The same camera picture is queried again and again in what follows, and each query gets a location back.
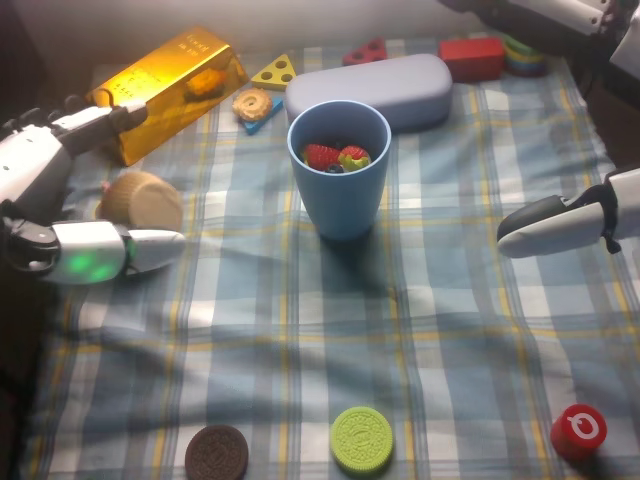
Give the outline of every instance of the red bottle cap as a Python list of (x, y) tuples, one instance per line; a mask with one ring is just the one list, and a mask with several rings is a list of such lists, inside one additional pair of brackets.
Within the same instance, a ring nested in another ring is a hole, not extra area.
[(592, 455), (607, 437), (607, 423), (595, 408), (575, 404), (567, 408), (553, 423), (551, 443), (568, 461)]

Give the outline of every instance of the checkered fabric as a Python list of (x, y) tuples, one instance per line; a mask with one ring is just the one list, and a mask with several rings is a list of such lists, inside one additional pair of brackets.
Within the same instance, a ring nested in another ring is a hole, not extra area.
[[(436, 47), (387, 42), (393, 57)], [(348, 50), (288, 53), (303, 73)], [(243, 62), (253, 74), (279, 53)], [(583, 402), (609, 426), (596, 467), (640, 478), (636, 243), (523, 260), (496, 249), (505, 215), (613, 168), (567, 66), (550, 67), (455, 85), (444, 125), (394, 136), (375, 228), (355, 246), (316, 235), (284, 113), (249, 137), (227, 99), (132, 167), (183, 193), (186, 253), (62, 292), (24, 477), (182, 479), (192, 436), (230, 424), (249, 444), (247, 478), (345, 478), (329, 428), (368, 405), (393, 427), (384, 478), (577, 478), (549, 432)], [(90, 217), (119, 173), (81, 159), (70, 202)]]

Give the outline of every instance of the cup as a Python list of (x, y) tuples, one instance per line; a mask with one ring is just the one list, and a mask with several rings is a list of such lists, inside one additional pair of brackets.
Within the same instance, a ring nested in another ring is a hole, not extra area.
[[(325, 173), (301, 159), (310, 143), (357, 145), (372, 162), (355, 172)], [(347, 241), (373, 225), (384, 189), (391, 128), (376, 109), (360, 102), (335, 100), (302, 112), (287, 136), (293, 173), (300, 197), (318, 233), (330, 240)]]

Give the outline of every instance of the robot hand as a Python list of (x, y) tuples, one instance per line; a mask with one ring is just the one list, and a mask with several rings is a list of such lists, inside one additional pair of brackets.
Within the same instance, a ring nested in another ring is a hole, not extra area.
[(617, 240), (640, 234), (639, 181), (640, 169), (614, 171), (573, 199), (554, 195), (529, 204), (502, 221), (498, 249), (522, 258), (584, 247), (603, 237), (609, 252), (617, 253)]
[(147, 118), (142, 102), (78, 108), (78, 101), (69, 100), (67, 110), (75, 112), (67, 116), (46, 122), (34, 109), (2, 128), (0, 261), (34, 277), (70, 284), (171, 262), (185, 246), (177, 232), (129, 230), (104, 221), (51, 225), (62, 209), (73, 158), (116, 140)]

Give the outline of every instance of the gold box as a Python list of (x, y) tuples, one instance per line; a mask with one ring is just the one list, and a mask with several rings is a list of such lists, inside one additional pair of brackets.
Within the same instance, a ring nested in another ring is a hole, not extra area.
[(148, 118), (120, 135), (124, 163), (136, 163), (249, 81), (231, 47), (195, 27), (93, 90), (98, 106), (139, 99)]

